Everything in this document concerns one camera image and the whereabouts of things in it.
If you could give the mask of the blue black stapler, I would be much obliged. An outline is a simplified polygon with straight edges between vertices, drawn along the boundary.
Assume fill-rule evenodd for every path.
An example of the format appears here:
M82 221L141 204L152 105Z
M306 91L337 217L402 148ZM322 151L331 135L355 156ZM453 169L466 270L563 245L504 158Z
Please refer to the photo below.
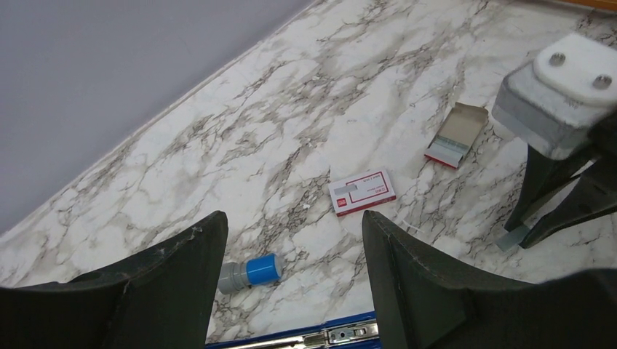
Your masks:
M360 313L319 325L243 340L205 345L206 348L381 348L375 312Z

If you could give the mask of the red white staple box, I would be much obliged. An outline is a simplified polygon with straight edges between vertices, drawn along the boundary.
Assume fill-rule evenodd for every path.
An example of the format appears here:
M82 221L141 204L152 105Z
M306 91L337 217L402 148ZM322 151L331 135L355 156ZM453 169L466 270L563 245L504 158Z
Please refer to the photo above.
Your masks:
M328 190L337 217L385 204L397 198L385 167L331 182Z

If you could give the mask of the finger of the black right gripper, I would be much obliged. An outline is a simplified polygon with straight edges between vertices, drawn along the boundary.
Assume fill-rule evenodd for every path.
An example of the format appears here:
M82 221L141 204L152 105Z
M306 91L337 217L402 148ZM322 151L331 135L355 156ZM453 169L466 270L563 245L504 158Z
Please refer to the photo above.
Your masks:
M559 230L616 212L616 160L599 159L582 172L572 191L519 243L531 248Z
M529 145L520 196L506 221L505 230L510 232L521 225L535 202L574 180L574 174L592 157L591 146L583 147L566 159L554 160Z

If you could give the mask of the staple box tray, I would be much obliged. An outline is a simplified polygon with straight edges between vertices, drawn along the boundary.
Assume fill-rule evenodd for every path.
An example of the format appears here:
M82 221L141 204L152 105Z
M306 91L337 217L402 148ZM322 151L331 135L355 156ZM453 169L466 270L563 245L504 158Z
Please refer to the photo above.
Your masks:
M424 156L457 169L488 121L488 110L455 103L424 152Z

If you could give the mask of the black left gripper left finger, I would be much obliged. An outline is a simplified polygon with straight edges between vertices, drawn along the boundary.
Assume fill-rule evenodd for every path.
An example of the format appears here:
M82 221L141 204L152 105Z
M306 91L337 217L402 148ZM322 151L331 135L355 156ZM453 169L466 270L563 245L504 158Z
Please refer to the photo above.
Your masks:
M65 283L1 289L3 348L203 348L228 237L213 212Z

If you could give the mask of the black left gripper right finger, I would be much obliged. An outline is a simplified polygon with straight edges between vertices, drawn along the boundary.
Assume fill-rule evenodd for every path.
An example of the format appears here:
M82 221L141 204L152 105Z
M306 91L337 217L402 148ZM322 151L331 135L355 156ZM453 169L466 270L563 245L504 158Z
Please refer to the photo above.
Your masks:
M451 257L370 210L362 239L384 348L616 346L614 269L518 281Z

